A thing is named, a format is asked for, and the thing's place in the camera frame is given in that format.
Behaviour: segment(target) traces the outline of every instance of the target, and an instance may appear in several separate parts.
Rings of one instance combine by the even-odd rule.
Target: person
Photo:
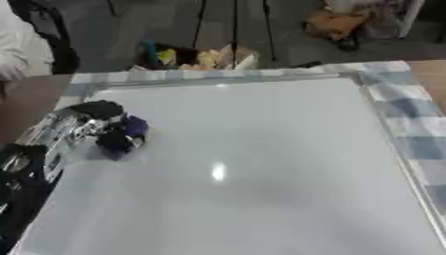
[[[51,75],[53,62],[47,40],[0,0],[0,83]]]

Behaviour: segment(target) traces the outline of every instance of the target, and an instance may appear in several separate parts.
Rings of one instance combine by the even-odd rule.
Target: tripod
[[[238,48],[238,27],[239,27],[239,15],[238,15],[238,0],[233,0],[233,23],[232,23],[232,42],[231,42],[231,49],[232,49],[232,55],[233,55],[233,68],[236,67],[236,52]],[[270,43],[270,51],[271,51],[271,59],[272,61],[276,61],[276,52],[274,49],[274,40],[273,40],[273,33],[271,31],[271,23],[270,23],[270,5],[268,4],[268,0],[262,0],[263,1],[263,12],[265,14],[265,20],[266,20],[266,26],[268,31],[268,39]],[[201,7],[200,11],[198,13],[198,24],[197,28],[195,30],[195,37],[193,39],[192,48],[196,47],[198,36],[200,34],[201,25],[203,23],[204,18],[204,12],[206,11],[207,6],[207,0],[201,0]]]

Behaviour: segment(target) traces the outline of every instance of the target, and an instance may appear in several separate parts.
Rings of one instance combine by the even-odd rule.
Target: chair
[[[71,38],[67,30],[60,11],[52,6],[50,3],[43,0],[8,0],[13,12],[19,16],[23,21],[30,23],[36,32],[42,38],[48,41],[53,56],[53,74],[72,74],[79,65],[80,59],[76,51],[71,47]],[[52,35],[42,32],[39,29],[37,22],[33,20],[33,13],[38,16],[48,16],[54,23],[59,35]]]

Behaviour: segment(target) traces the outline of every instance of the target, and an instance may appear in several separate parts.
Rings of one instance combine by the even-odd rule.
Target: clutter
[[[394,6],[376,5],[372,7],[372,12],[371,18],[364,26],[368,38],[391,39],[398,36],[400,23]]]
[[[329,38],[337,42],[364,24],[370,15],[369,8],[358,9],[349,14],[336,14],[330,10],[322,10],[307,20],[306,31],[311,35]]]
[[[243,47],[236,51],[236,67],[233,67],[233,53],[231,45],[223,49],[197,51],[162,44],[151,41],[143,42],[138,47],[136,65],[131,70],[217,70],[256,69],[259,54]]]

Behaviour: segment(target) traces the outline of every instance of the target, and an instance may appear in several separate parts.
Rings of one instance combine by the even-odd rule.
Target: tripod leg
[[[109,5],[109,9],[110,9],[110,13],[112,16],[116,17],[116,8],[114,7],[114,4],[112,2],[112,0],[107,0],[107,5]]]
[[[201,25],[203,24],[204,11],[206,10],[207,0],[201,0],[200,12],[198,13],[198,24],[195,30],[195,37],[193,38],[192,48],[197,46],[198,35],[200,34]]]
[[[271,50],[271,59],[272,61],[276,61],[276,51],[274,49],[274,40],[273,40],[273,32],[271,31],[271,23],[270,23],[270,14],[271,8],[268,4],[268,0],[263,0],[263,11],[265,13],[265,20],[267,22],[267,30],[268,30],[268,39],[270,40],[270,50]]]
[[[233,12],[233,23],[232,23],[232,68],[235,69],[237,66],[237,49],[238,49],[238,30],[239,30],[239,3],[238,0],[234,0],[234,12]]]

